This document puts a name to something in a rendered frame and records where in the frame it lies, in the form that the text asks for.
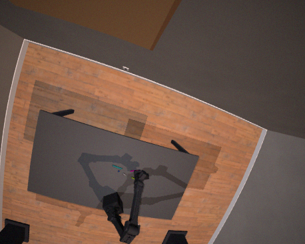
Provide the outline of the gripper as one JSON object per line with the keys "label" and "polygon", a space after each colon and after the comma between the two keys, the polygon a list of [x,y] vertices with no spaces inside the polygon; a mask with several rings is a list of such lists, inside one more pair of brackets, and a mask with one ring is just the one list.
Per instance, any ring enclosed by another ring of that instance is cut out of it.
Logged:
{"label": "gripper", "polygon": [[134,177],[138,176],[138,173],[140,173],[140,172],[141,172],[141,170],[134,171]]}

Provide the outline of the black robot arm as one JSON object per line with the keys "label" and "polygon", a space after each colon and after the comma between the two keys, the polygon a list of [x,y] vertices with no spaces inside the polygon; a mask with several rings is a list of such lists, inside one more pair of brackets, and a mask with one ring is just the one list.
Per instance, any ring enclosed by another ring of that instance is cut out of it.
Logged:
{"label": "black robot arm", "polygon": [[[139,207],[141,202],[141,194],[144,189],[144,179],[149,179],[149,174],[145,171],[138,173],[134,182],[134,197],[131,207],[131,214],[128,221],[125,221],[125,225],[121,223],[121,216],[119,215],[119,207],[108,206],[107,214],[109,214],[107,220],[112,222],[115,226],[118,234],[120,235],[120,242],[130,244],[133,239],[140,233],[140,225],[138,225]],[[123,234],[122,234],[123,233]]]}

